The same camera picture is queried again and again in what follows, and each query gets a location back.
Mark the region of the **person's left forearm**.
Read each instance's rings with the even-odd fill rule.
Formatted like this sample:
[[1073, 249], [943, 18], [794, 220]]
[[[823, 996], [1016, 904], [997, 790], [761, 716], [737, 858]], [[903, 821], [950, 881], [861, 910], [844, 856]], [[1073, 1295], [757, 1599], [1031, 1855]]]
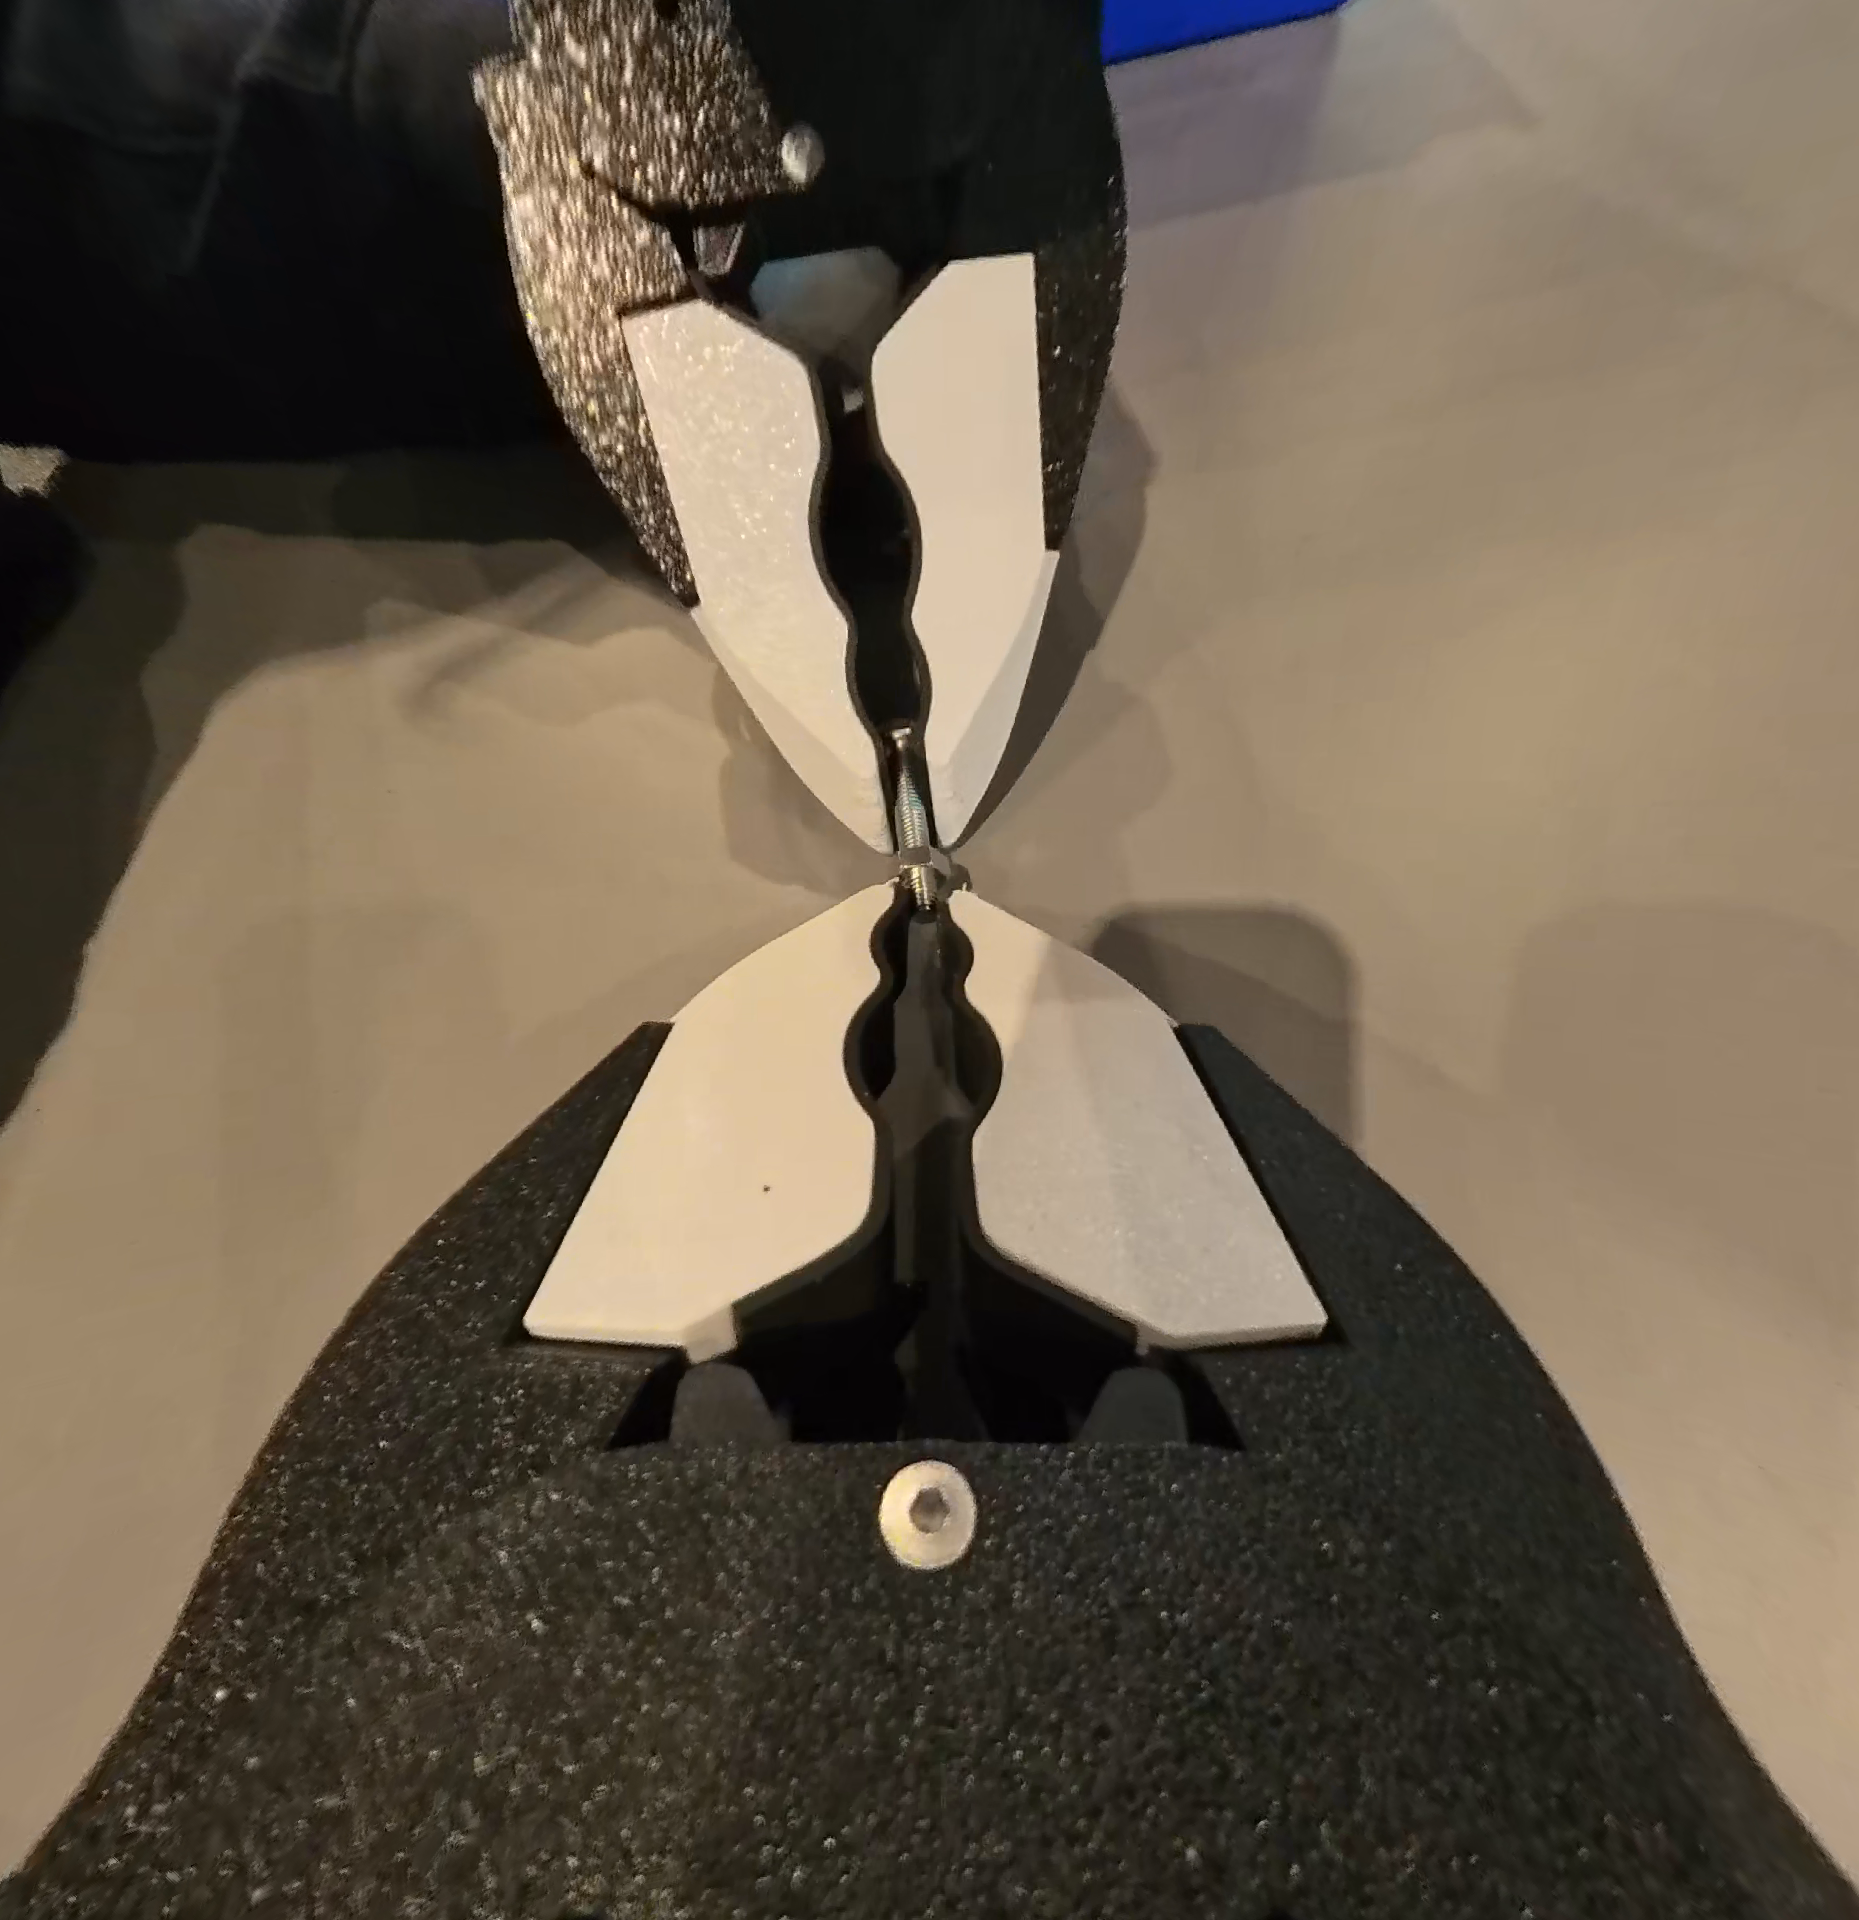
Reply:
[[560, 435], [477, 67], [498, 3], [0, 3], [0, 444]]

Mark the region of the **blue plastic bin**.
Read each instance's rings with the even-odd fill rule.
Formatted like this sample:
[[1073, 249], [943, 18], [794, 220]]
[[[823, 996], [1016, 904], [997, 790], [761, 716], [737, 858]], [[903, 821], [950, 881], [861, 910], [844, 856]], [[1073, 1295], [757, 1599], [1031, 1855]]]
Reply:
[[1102, 62], [1131, 64], [1332, 16], [1345, 3], [1102, 3]]

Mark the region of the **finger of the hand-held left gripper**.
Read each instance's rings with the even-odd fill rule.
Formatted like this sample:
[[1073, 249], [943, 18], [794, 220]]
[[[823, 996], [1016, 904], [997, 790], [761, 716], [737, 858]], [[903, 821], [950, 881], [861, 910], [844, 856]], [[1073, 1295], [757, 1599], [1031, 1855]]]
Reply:
[[928, 669], [922, 753], [943, 844], [1011, 745], [1058, 557], [1041, 490], [1033, 254], [958, 257], [878, 341], [874, 427], [916, 531], [909, 618]]
[[814, 795], [894, 848], [888, 748], [916, 716], [902, 502], [867, 408], [885, 298], [797, 291], [622, 321], [691, 568], [694, 618]]

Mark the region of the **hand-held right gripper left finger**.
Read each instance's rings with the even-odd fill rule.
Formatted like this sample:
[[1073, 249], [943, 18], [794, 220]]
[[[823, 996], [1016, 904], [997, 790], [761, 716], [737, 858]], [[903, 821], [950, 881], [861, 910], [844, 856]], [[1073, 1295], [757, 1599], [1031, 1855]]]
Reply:
[[856, 1052], [890, 998], [885, 881], [682, 1004], [526, 1314], [546, 1343], [737, 1347], [888, 1291], [890, 1175]]

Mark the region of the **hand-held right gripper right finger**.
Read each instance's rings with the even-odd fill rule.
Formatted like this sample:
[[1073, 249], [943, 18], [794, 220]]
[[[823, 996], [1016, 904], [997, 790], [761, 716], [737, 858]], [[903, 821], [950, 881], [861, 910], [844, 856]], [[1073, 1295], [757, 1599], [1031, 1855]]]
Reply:
[[973, 1347], [1267, 1347], [1327, 1309], [1175, 1021], [972, 889], [913, 901], [913, 1240]]

